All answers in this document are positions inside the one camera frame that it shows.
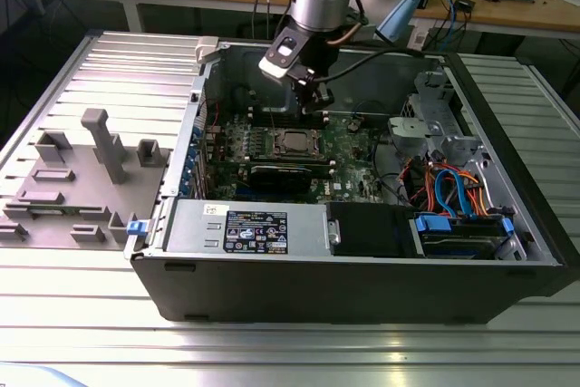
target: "computer case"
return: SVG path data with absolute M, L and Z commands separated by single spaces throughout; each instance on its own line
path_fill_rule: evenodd
M 300 130 L 270 110 L 295 100 L 288 103 L 289 87 L 281 88 L 259 71 L 266 46 L 223 42 L 220 48 L 219 57 L 205 65 L 203 77 L 193 85 L 147 236 L 131 235 L 125 248 L 125 256 L 166 319 L 484 324 L 523 298 L 553 295 L 578 278 L 576 248 L 459 56 L 377 57 L 333 85 L 335 103 L 322 113 L 323 122 L 324 116 L 330 119 L 328 127 Z M 340 71 L 368 54 L 357 52 L 342 51 L 334 68 Z M 219 100 L 221 119 L 219 126 L 206 128 L 211 135 L 205 137 L 207 143 L 204 126 L 211 117 L 203 111 L 206 98 Z M 459 258 L 459 251 L 422 254 L 427 246 L 423 236 L 417 236 L 422 231 L 412 219 L 417 216 L 406 215 L 414 212 L 397 205 L 395 197 L 390 197 L 390 204 L 376 201 L 374 195 L 369 198 L 364 175 L 350 179 L 340 173 L 313 181 L 305 195 L 314 190 L 316 201 L 305 204 L 287 192 L 252 190 L 252 179 L 245 179 L 249 169 L 242 169 L 240 176 L 239 167 L 230 166 L 236 156 L 254 156 L 254 147 L 266 150 L 258 142 L 299 150 L 296 135 L 302 132 L 305 147 L 308 138 L 319 139 L 314 151 L 333 153 L 340 148 L 332 162 L 344 171 L 351 154 L 358 151 L 360 158 L 354 159 L 366 159 L 368 149 L 355 150 L 352 145 L 368 135 L 349 133 L 356 126 L 340 119 L 352 117 L 353 106 L 358 110 L 363 101 L 380 102 L 375 104 L 383 113 L 400 113 L 407 121 L 401 121 L 398 129 L 414 122 L 414 117 L 435 117 L 436 134 L 426 133 L 426 141 L 434 147 L 429 150 L 442 150 L 451 165 L 479 174 L 496 207 L 514 208 L 509 214 L 521 238 L 504 243 L 485 259 Z M 236 115 L 226 118 L 228 108 Z M 370 112 L 370 104 L 366 108 L 368 122 L 378 117 L 377 129 L 383 131 L 380 112 Z M 460 115 L 463 109 L 468 118 Z M 251 120 L 254 127 L 242 120 Z M 472 128 L 468 121 L 474 123 Z M 425 154 L 426 149 L 408 151 L 417 144 L 417 128 L 412 126 L 401 136 L 393 131 L 392 145 L 385 141 L 377 147 L 377 160 L 387 175 L 400 174 L 399 153 Z M 268 135 L 280 138 L 280 131 L 286 133 L 285 139 L 294 135 L 294 146 L 268 139 Z M 241 165 L 252 165 L 253 159 L 258 157 L 244 159 L 249 163 Z M 317 162 L 305 163 L 304 168 L 314 173 L 324 167 Z M 366 164 L 353 165 L 348 174 L 360 174 L 357 168 Z M 281 177 L 290 174 L 286 171 Z M 367 199 L 353 201 L 361 195 Z M 466 243 L 471 243 L 476 235 L 467 236 Z

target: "robotic arm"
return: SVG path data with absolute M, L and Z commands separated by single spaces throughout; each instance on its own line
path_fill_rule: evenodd
M 268 76 L 290 78 L 301 114 L 318 111 L 334 102 L 326 88 L 330 66 L 341 43 L 358 30 L 341 31 L 349 5 L 377 26 L 384 37 L 396 41 L 420 0 L 291 0 L 290 19 L 274 40 L 259 67 Z

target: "red cable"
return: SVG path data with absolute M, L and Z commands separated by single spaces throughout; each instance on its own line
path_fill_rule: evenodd
M 214 123 L 209 128 L 211 131 L 214 129 L 214 127 L 216 127 L 216 124 L 218 123 L 218 118 L 219 118 L 219 103 L 216 102 L 216 118 L 214 118 Z

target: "slotted metal surface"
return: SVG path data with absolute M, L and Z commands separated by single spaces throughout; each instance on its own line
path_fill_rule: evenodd
M 139 34 L 106 34 L 99 43 L 105 41 L 137 45 L 134 53 L 147 49 L 140 44 L 187 48 L 194 43 L 187 37 Z M 111 107 L 123 142 L 142 137 L 146 120 L 160 123 L 151 137 L 164 147 L 174 144 L 175 118 L 187 94 L 165 93 L 173 89 L 160 90 L 155 80 L 146 80 L 135 93 L 115 86 L 74 90 L 69 82 L 84 71 L 92 48 L 88 44 L 79 55 L 47 104 L 48 115 L 32 123 L 31 133 L 0 169 L 0 192 L 19 187 L 19 177 L 36 159 L 30 144 L 46 118 L 60 117 L 72 141 L 91 143 L 78 118 L 82 108 L 94 104 Z M 127 70 L 142 65 L 140 54 L 113 56 L 107 64 L 119 62 Z M 193 77 L 194 60 L 186 65 L 185 74 Z M 529 152 L 528 157 L 543 182 L 562 180 L 551 169 L 544 174 L 550 162 L 545 155 Z M 575 170 L 575 158 L 561 170 Z M 569 201 L 557 204 L 556 209 L 567 208 Z M 160 317 L 122 253 L 5 248 L 0 251 L 0 307 L 0 361 L 50 365 L 91 386 L 545 387 L 576 386 L 580 377 L 580 283 L 552 298 L 522 301 L 488 325 L 172 323 Z
M 533 67 L 515 58 L 461 59 L 520 158 L 580 248 L 580 128 L 578 119 Z M 468 125 L 469 115 L 463 110 Z

